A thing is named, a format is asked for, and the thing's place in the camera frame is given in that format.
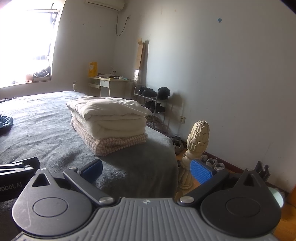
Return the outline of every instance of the air conditioner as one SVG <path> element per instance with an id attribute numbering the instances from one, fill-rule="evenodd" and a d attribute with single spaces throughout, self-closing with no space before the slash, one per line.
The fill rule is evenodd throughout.
<path id="1" fill-rule="evenodd" d="M 96 7 L 107 7 L 120 11 L 124 7 L 124 0 L 86 0 L 85 3 Z"/>

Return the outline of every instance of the folded blanket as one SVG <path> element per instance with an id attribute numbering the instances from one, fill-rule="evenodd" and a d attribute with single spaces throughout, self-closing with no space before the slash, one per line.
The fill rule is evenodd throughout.
<path id="1" fill-rule="evenodd" d="M 91 126 L 93 129 L 97 129 L 98 128 L 97 126 L 100 126 L 106 129 L 117 130 L 117 131 L 135 131 L 141 128 L 145 128 L 147 125 L 146 123 L 147 119 L 142 116 L 138 116 L 137 119 L 86 121 L 75 111 L 71 111 L 71 114 L 82 125 Z"/>
<path id="2" fill-rule="evenodd" d="M 134 120 L 99 120 L 99 121 L 86 121 L 79 114 L 72 111 L 72 116 L 75 117 L 87 130 L 87 132 L 95 139 L 107 138 L 107 137 L 132 137 L 145 133 L 146 119 L 134 119 Z"/>
<path id="3" fill-rule="evenodd" d="M 144 117 L 150 114 L 150 110 L 137 101 L 113 97 L 85 96 L 67 102 L 67 107 L 77 112 L 86 121 L 97 120 L 96 116 L 134 114 Z"/>
<path id="4" fill-rule="evenodd" d="M 136 114 L 125 114 L 125 115 L 92 115 L 89 120 L 85 120 L 83 117 L 82 118 L 85 121 L 100 121 L 100 120 L 109 121 L 109 120 L 135 120 L 135 119 L 139 119 L 141 117 L 142 116 L 136 115 Z"/>
<path id="5" fill-rule="evenodd" d="M 112 152 L 129 146 L 143 144 L 146 142 L 148 136 L 146 133 L 144 133 L 142 135 L 127 138 L 109 137 L 95 139 L 87 132 L 87 130 L 75 117 L 72 117 L 71 119 L 71 126 L 96 156 L 106 156 Z"/>

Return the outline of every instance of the baseboard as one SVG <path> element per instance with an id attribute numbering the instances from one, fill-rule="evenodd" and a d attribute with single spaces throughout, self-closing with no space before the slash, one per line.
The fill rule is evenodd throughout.
<path id="1" fill-rule="evenodd" d="M 226 162 L 226 161 L 220 159 L 219 157 L 216 157 L 216 156 L 214 156 L 214 155 L 212 155 L 212 154 L 210 154 L 210 153 L 208 153 L 208 152 L 205 152 L 205 154 L 208 156 L 208 158 L 214 158 L 214 159 L 217 159 L 218 162 L 223 163 L 223 164 L 225 165 L 225 167 L 226 167 L 228 170 L 232 171 L 232 172 L 235 172 L 235 173 L 243 173 L 243 172 L 244 172 L 243 169 L 240 169 L 239 167 L 236 167 L 235 165 L 232 165 L 232 164 L 230 164 L 230 163 L 228 163 L 228 162 Z M 287 192 L 287 191 L 285 191 L 285 190 L 283 190 L 283 189 L 281 189 L 281 188 L 279 188 L 279 187 L 277 187 L 277 186 L 275 186 L 275 185 L 273 185 L 273 184 L 271 184 L 271 183 L 269 183 L 269 182 L 266 182 L 266 184 L 267 184 L 267 186 L 269 186 L 269 187 L 277 188 L 277 189 L 279 189 L 281 192 L 285 193 L 285 197 L 287 197 L 288 194 L 289 194 L 289 192 Z"/>

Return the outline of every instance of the sneaker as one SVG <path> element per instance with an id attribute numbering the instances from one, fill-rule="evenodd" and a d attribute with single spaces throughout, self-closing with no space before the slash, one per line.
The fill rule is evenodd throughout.
<path id="1" fill-rule="evenodd" d="M 153 120 L 153 115 L 147 115 L 145 116 L 146 122 L 151 122 Z"/>
<path id="2" fill-rule="evenodd" d="M 150 109 L 152 103 L 153 103 L 152 100 L 146 101 L 145 104 L 144 104 L 144 107 L 146 107 L 147 109 Z"/>
<path id="3" fill-rule="evenodd" d="M 184 150 L 184 145 L 182 141 L 174 141 L 174 149 L 175 149 L 175 154 L 179 155 L 181 151 Z"/>
<path id="4" fill-rule="evenodd" d="M 145 88 L 141 95 L 149 98 L 155 98 L 157 93 L 153 89 Z"/>
<path id="5" fill-rule="evenodd" d="M 205 163 L 206 165 L 208 165 L 211 168 L 214 168 L 214 166 L 217 164 L 217 159 L 214 158 L 210 158 L 206 161 Z"/>
<path id="6" fill-rule="evenodd" d="M 155 102 L 153 102 L 150 106 L 150 111 L 152 113 L 154 113 L 154 109 L 155 109 Z M 160 103 L 157 103 L 156 104 L 156 113 L 162 113 L 162 112 L 165 112 L 165 107 L 161 106 Z"/>
<path id="7" fill-rule="evenodd" d="M 138 91 L 138 95 L 142 95 L 143 91 L 145 90 L 144 86 L 141 86 L 139 91 Z"/>
<path id="8" fill-rule="evenodd" d="M 167 100 L 170 96 L 170 90 L 167 87 L 161 87 L 158 89 L 158 98 L 160 100 Z"/>
<path id="9" fill-rule="evenodd" d="M 200 159 L 203 163 L 206 163 L 206 161 L 208 160 L 208 157 L 206 154 L 202 155 L 202 158 Z"/>
<path id="10" fill-rule="evenodd" d="M 225 169 L 225 165 L 224 163 L 217 163 L 215 166 L 214 166 L 214 169 L 217 170 L 217 171 L 221 171 L 221 170 L 224 170 Z"/>
<path id="11" fill-rule="evenodd" d="M 181 137 L 179 135 L 174 135 L 174 136 L 170 137 L 170 139 L 172 140 L 172 142 L 174 142 L 174 141 L 180 141 L 181 140 Z"/>

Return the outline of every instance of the gray bed sheet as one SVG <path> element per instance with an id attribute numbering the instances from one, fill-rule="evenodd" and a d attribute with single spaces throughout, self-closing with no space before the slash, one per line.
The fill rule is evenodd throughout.
<path id="1" fill-rule="evenodd" d="M 82 167 L 97 158 L 71 128 L 66 102 L 85 96 L 67 91 L 19 97 L 0 103 L 0 114 L 13 117 L 12 129 L 0 136 L 0 164 L 38 157 L 51 173 Z M 145 144 L 101 157 L 103 173 L 96 186 L 114 198 L 174 197 L 178 165 L 171 140 L 147 127 Z M 18 232 L 11 218 L 15 200 L 0 203 L 1 240 Z"/>

